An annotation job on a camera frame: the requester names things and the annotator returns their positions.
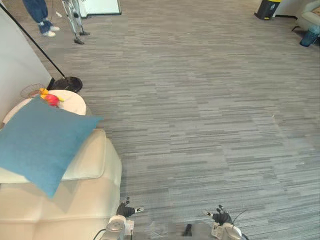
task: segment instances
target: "yellow object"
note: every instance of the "yellow object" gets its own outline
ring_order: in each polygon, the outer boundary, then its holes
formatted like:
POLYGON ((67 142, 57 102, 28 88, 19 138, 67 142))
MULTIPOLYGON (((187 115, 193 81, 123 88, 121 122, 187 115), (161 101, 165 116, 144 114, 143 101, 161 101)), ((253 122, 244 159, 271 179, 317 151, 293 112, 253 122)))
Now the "yellow object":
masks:
MULTIPOLYGON (((45 89, 45 88, 40 88, 40 89, 39 89, 39 94, 40 94, 40 97, 41 97, 42 99, 45 99, 46 96, 49 94, 49 91, 48 91, 47 89, 45 89)), ((60 102, 64 102, 64 101, 65 101, 65 100, 64 100, 63 98, 61 98, 61 97, 58 97, 58 96, 56 96, 56 97, 59 99, 60 102)))

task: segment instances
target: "trash can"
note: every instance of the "trash can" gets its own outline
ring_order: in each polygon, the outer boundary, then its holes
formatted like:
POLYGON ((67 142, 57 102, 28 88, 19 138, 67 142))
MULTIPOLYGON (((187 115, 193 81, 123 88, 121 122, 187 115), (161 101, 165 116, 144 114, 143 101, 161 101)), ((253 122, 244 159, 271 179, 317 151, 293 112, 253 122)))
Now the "trash can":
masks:
POLYGON ((302 38, 300 45, 304 47, 309 47, 311 44, 313 44, 318 36, 320 34, 320 26, 313 25, 309 27, 308 31, 302 38))
POLYGON ((273 17, 280 2, 281 0, 262 0, 260 7, 254 13, 254 15, 258 19, 270 20, 273 17))

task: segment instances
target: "baseboard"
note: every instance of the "baseboard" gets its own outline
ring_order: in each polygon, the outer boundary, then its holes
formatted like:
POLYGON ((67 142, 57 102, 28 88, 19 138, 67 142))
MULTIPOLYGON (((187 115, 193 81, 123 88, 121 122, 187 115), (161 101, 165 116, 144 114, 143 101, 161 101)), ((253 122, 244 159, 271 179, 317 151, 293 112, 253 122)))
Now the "baseboard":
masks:
POLYGON ((56 80, 52 77, 51 80, 50 80, 50 82, 49 82, 49 85, 46 87, 46 89, 51 90, 51 88, 52 88, 52 86, 54 85, 55 81, 56 81, 56 80))
POLYGON ((90 18, 91 16, 119 16, 122 15, 122 11, 119 13, 94 13, 94 14, 88 14, 86 17, 81 17, 82 19, 90 18))
POLYGON ((275 15, 279 18, 289 18, 289 19, 298 19, 296 16, 290 16, 290 15, 275 15))

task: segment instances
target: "blue jeans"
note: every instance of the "blue jeans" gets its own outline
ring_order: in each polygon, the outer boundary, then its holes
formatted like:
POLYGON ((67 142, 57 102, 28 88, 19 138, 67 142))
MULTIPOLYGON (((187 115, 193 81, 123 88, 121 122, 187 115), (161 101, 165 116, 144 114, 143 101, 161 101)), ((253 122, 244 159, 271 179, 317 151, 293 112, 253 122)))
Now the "blue jeans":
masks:
POLYGON ((46 18, 48 17, 48 9, 45 0, 22 0, 24 6, 33 20, 39 25, 42 34, 48 32, 52 23, 46 18))

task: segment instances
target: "blue container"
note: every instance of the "blue container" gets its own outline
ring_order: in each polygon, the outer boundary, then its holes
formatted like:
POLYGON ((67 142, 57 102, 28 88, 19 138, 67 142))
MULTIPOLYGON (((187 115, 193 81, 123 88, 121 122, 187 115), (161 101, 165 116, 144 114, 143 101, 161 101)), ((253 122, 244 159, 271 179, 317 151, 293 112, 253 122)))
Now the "blue container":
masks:
POLYGON ((309 47, 311 44, 313 44, 317 40, 319 33, 320 33, 319 26, 309 27, 308 31, 302 38, 300 45, 304 47, 309 47))

